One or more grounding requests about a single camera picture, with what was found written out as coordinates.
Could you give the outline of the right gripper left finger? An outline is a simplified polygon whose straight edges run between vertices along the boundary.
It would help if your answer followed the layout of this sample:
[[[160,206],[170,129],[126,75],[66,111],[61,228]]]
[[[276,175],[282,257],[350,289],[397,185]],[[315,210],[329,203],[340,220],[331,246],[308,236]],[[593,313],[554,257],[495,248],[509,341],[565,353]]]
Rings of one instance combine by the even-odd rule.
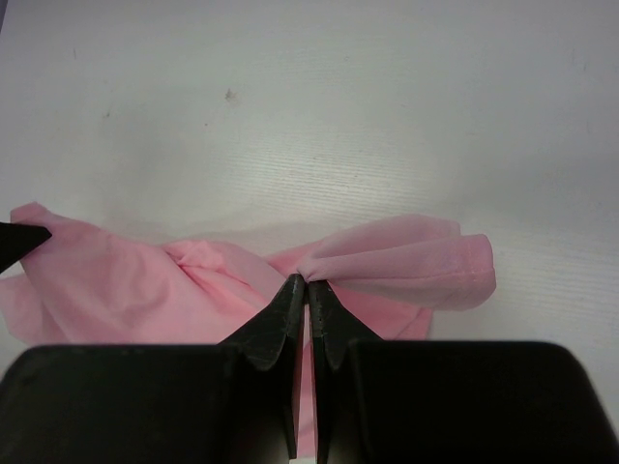
[[[230,394],[228,459],[294,459],[298,451],[305,281],[276,296],[222,344],[240,355]]]

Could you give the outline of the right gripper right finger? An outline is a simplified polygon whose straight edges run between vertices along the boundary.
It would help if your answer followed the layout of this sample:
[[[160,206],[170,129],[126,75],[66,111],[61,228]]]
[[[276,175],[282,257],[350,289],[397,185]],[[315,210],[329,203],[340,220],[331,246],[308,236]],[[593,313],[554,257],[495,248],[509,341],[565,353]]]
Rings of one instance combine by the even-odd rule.
[[[308,286],[317,461],[360,460],[359,393],[351,344],[371,340],[372,330],[354,316],[326,281]]]

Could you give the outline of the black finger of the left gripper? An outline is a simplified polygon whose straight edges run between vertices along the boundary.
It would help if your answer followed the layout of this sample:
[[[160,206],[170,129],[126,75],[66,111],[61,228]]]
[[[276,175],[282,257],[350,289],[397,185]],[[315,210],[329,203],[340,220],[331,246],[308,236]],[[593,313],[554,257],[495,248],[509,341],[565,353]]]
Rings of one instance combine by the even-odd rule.
[[[51,237],[51,232],[43,226],[1,222],[0,272],[7,271]]]

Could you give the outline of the pink t shirt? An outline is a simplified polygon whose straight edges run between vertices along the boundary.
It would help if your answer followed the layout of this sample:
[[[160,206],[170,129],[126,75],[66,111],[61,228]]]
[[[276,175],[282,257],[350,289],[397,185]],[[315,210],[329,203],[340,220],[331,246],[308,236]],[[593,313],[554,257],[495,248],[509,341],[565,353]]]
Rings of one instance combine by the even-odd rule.
[[[294,273],[329,281],[380,334],[422,339],[435,310],[476,307],[496,286],[488,238],[432,217],[382,219],[268,257],[203,240],[149,246],[36,203],[12,219],[52,235],[1,282],[7,327],[31,345],[219,341]]]

